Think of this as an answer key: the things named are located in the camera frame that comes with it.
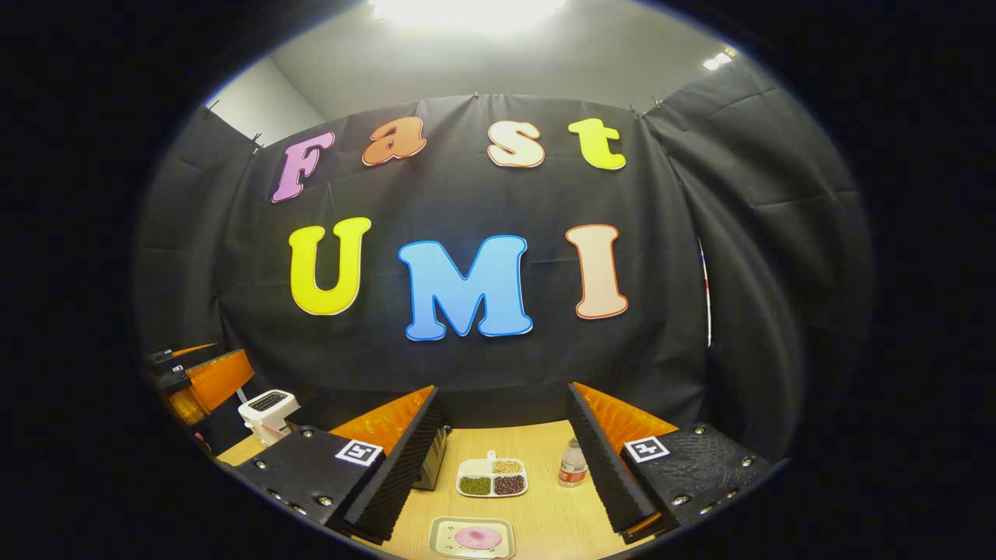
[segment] green beans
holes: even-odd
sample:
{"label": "green beans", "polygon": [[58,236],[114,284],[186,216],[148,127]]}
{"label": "green beans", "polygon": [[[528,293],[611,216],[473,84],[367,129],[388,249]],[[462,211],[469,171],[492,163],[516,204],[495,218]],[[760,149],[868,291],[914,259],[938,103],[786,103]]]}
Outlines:
{"label": "green beans", "polygon": [[460,478],[460,491],[465,494],[485,496],[491,493],[491,479],[486,476],[480,478],[464,476]]}

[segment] orange letter a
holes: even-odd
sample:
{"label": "orange letter a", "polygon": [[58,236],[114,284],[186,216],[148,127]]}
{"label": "orange letter a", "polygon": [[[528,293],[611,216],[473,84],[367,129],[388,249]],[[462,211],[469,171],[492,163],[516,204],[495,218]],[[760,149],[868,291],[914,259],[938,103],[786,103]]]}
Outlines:
{"label": "orange letter a", "polygon": [[392,157],[409,157],[425,147],[422,119],[402,117],[379,127],[371,134],[373,143],[364,150],[365,165],[379,165]]}

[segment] ceiling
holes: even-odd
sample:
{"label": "ceiling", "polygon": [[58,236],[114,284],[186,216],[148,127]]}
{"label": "ceiling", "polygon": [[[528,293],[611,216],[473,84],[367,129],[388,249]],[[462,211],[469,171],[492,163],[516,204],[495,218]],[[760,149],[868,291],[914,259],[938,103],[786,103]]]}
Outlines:
{"label": "ceiling", "polygon": [[270,58],[331,121],[475,91],[646,111],[651,97],[662,99],[707,73],[702,62],[724,46],[690,21],[627,0],[566,0],[536,21],[490,32],[377,20],[374,6],[362,2]]}

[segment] white wall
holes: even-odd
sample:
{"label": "white wall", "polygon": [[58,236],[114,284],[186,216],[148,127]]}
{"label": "white wall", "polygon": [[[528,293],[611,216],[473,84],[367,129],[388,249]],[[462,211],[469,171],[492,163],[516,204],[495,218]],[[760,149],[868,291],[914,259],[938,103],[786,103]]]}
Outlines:
{"label": "white wall", "polygon": [[727,46],[696,25],[639,2],[568,0],[558,12],[508,28],[485,31],[445,18],[425,27],[375,19],[374,6],[360,2],[271,58],[327,121],[475,91],[646,111],[651,97],[664,99],[708,74],[702,63]]}
{"label": "white wall", "polygon": [[246,69],[204,105],[236,131],[256,142],[271,144],[325,122],[287,81],[273,59],[266,57]]}

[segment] brown beans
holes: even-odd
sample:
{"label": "brown beans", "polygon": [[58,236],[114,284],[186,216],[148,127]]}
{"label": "brown beans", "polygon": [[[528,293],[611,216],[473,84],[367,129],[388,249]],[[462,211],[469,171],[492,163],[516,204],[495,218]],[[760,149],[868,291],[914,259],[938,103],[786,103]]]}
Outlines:
{"label": "brown beans", "polygon": [[518,494],[526,487],[522,475],[495,476],[495,493],[498,495]]}

